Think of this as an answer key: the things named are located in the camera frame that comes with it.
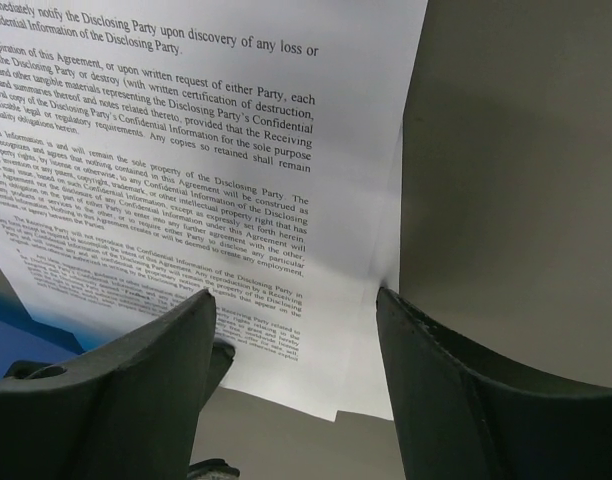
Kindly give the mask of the blue file folder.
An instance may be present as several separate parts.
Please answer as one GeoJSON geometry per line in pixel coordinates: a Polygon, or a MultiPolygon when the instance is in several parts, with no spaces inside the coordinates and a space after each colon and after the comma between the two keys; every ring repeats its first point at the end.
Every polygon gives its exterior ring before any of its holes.
{"type": "Polygon", "coordinates": [[[0,294],[0,378],[16,361],[57,363],[84,352],[71,332],[33,320],[19,301],[0,294]]]}

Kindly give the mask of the printed white paper sheets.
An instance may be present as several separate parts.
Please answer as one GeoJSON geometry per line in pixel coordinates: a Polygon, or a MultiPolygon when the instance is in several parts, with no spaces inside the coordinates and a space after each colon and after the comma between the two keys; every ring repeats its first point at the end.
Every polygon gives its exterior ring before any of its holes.
{"type": "Polygon", "coordinates": [[[86,351],[200,290],[224,386],[392,415],[403,114],[423,1],[0,1],[0,269],[86,351]]]}

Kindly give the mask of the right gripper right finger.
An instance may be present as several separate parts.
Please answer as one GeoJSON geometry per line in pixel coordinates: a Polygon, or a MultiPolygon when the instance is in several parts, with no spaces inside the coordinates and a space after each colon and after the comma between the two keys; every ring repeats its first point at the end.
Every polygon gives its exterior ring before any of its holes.
{"type": "Polygon", "coordinates": [[[521,364],[382,288],[376,320],[408,479],[612,479],[612,388],[521,364]]]}

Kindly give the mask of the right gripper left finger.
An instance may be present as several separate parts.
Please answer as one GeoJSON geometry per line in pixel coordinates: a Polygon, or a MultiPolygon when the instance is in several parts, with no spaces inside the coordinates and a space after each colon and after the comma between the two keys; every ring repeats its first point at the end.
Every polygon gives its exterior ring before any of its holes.
{"type": "Polygon", "coordinates": [[[0,380],[0,479],[183,479],[216,325],[200,291],[25,379],[0,380]]]}

